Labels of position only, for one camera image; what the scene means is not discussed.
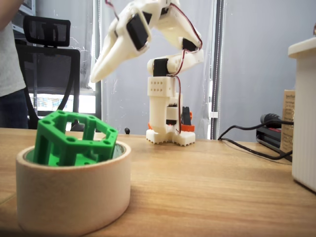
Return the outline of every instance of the wooden table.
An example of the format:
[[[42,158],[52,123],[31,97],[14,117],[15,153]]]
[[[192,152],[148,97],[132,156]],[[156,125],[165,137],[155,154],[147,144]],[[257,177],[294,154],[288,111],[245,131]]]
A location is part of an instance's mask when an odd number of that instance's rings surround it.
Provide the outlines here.
[[[0,230],[21,232],[15,156],[35,135],[0,129]],[[316,236],[316,195],[293,181],[286,160],[271,162],[218,141],[183,148],[154,146],[144,136],[118,139],[132,148],[130,206],[90,237]],[[274,155],[259,144],[244,145]]]

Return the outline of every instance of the green 3d printed part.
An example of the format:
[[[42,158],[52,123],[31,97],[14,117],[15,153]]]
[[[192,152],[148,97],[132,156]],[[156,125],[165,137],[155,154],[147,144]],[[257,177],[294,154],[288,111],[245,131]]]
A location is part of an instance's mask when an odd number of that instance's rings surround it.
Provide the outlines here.
[[[67,122],[84,124],[82,140],[65,134]],[[106,135],[94,141],[94,132]],[[27,159],[49,166],[81,166],[112,159],[118,131],[95,116],[56,111],[39,120],[35,149]]]

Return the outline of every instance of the black cable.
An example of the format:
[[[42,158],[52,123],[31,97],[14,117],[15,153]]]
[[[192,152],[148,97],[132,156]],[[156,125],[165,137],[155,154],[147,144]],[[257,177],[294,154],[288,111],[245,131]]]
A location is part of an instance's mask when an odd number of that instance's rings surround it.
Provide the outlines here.
[[[279,159],[282,159],[284,157],[290,156],[293,153],[293,151],[290,151],[290,152],[285,153],[285,154],[283,154],[281,156],[273,157],[273,156],[270,156],[270,155],[267,155],[267,154],[264,154],[264,153],[261,153],[261,152],[254,151],[254,150],[252,150],[252,149],[250,149],[248,147],[245,147],[245,146],[243,146],[243,145],[241,145],[241,144],[239,144],[239,143],[237,143],[237,142],[235,142],[235,141],[233,141],[231,139],[228,139],[228,138],[221,138],[221,141],[228,141],[230,143],[233,143],[235,146],[238,146],[238,147],[240,147],[240,148],[242,148],[242,149],[244,149],[246,151],[249,151],[249,152],[251,152],[251,153],[253,153],[255,155],[258,155],[258,156],[261,156],[261,157],[265,157],[265,158],[268,158],[268,159],[272,159],[272,160],[279,160]]]
[[[284,124],[284,125],[294,125],[294,122],[288,122],[288,121],[283,121],[283,120],[270,120],[270,121],[264,122],[264,123],[262,123],[260,125],[254,126],[254,127],[241,127],[241,126],[238,126],[238,125],[233,125],[233,126],[229,127],[225,132],[223,132],[222,135],[219,136],[218,140],[221,140],[221,138],[226,133],[228,133],[230,130],[232,130],[233,128],[238,128],[238,129],[241,129],[241,130],[249,131],[249,130],[257,129],[259,127],[267,126],[267,125],[269,125],[271,123],[279,123],[279,124]]]
[[[238,129],[241,129],[241,130],[248,131],[248,130],[254,130],[254,129],[257,129],[259,127],[263,127],[263,126],[266,126],[266,125],[269,125],[269,124],[275,123],[275,122],[279,123],[279,124],[284,124],[284,125],[294,125],[294,122],[288,122],[288,121],[282,121],[282,120],[270,120],[268,122],[262,123],[260,125],[254,126],[254,127],[241,127],[241,126],[234,125],[234,126],[229,127],[225,132],[223,132],[219,136],[218,140],[220,140],[220,141],[228,141],[228,142],[234,144],[235,146],[238,146],[238,147],[240,147],[240,148],[242,148],[242,149],[244,149],[244,150],[246,150],[248,152],[251,152],[251,153],[253,153],[255,155],[258,155],[258,156],[262,156],[262,157],[265,157],[265,158],[268,158],[268,159],[271,159],[271,160],[279,160],[279,159],[282,159],[284,157],[290,156],[293,153],[293,151],[290,151],[290,152],[285,153],[285,154],[283,154],[281,156],[278,156],[278,157],[273,157],[273,156],[267,155],[265,153],[254,151],[254,150],[252,150],[252,149],[250,149],[248,147],[245,147],[245,146],[243,146],[243,145],[241,145],[241,144],[239,144],[239,143],[237,143],[237,142],[235,142],[235,141],[233,141],[233,140],[231,140],[229,138],[222,138],[226,133],[228,133],[233,128],[238,128]]]

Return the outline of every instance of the red wire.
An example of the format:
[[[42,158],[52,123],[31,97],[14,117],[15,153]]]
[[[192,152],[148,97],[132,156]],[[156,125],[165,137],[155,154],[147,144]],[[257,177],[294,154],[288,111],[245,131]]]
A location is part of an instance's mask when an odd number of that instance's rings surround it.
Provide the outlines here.
[[[194,31],[195,36],[198,38],[198,40],[199,40],[200,43],[201,43],[201,45],[200,45],[200,47],[198,48],[197,51],[201,50],[201,49],[202,49],[202,46],[203,46],[203,41],[202,41],[202,39],[199,37],[199,35],[198,35],[197,31],[195,30],[195,28],[194,28],[192,22],[188,19],[188,17],[184,14],[184,12],[183,12],[177,5],[171,3],[170,6],[175,7],[175,8],[187,19],[187,21],[189,22],[189,24],[190,24],[192,30]],[[188,51],[188,50],[186,50],[186,49],[183,49],[183,50],[182,50],[182,57],[181,57],[181,62],[180,62],[179,69],[177,70],[177,72],[176,72],[175,74],[170,75],[170,76],[176,77],[176,78],[178,79],[178,82],[179,82],[179,101],[178,101],[178,113],[179,113],[179,118],[178,118],[178,120],[179,120],[179,129],[180,129],[180,131],[177,130],[177,132],[178,132],[179,134],[181,133],[181,109],[180,109],[180,108],[181,108],[181,83],[180,83],[180,79],[179,79],[179,77],[178,77],[177,75],[180,73],[180,71],[181,71],[181,69],[182,69],[182,66],[183,66],[183,63],[184,63],[184,57],[185,57],[186,52],[188,52],[188,53],[195,53],[195,52],[197,52],[197,51],[191,52],[191,51]]]
[[[108,0],[105,0],[105,4],[110,6],[110,8],[112,8],[115,17],[117,18],[117,20],[119,20],[119,16],[117,15],[117,12],[115,11],[115,7],[113,6],[113,4],[111,2],[109,2]]]
[[[175,8],[176,8],[178,11],[180,11],[180,13],[187,19],[187,21],[189,22],[190,26],[192,27],[192,30],[194,31],[195,36],[198,38],[198,40],[199,40],[200,43],[201,43],[201,46],[200,46],[198,49],[202,49],[203,41],[202,41],[202,39],[198,36],[198,33],[197,33],[197,31],[195,30],[195,28],[194,28],[192,22],[188,19],[188,17],[184,14],[184,12],[183,12],[177,5],[175,5],[174,3],[170,3],[170,6],[175,7]]]
[[[181,82],[178,76],[175,76],[178,79],[179,82],[179,100],[178,100],[178,113],[179,113],[179,130],[178,133],[181,133],[181,109],[180,109],[180,103],[181,103]]]
[[[271,128],[271,127],[269,127],[269,130],[271,130],[271,131],[275,131],[275,132],[281,132],[281,130],[280,130],[280,129]]]

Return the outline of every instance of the white wall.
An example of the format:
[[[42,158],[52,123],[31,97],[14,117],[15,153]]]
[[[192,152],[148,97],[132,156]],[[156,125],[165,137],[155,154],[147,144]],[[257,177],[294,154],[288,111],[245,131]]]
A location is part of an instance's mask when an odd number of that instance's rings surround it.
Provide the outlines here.
[[[315,9],[315,0],[225,0],[219,133],[257,125],[262,114],[282,115],[284,90],[295,85],[287,50],[313,36]],[[255,141],[255,131],[226,137]]]

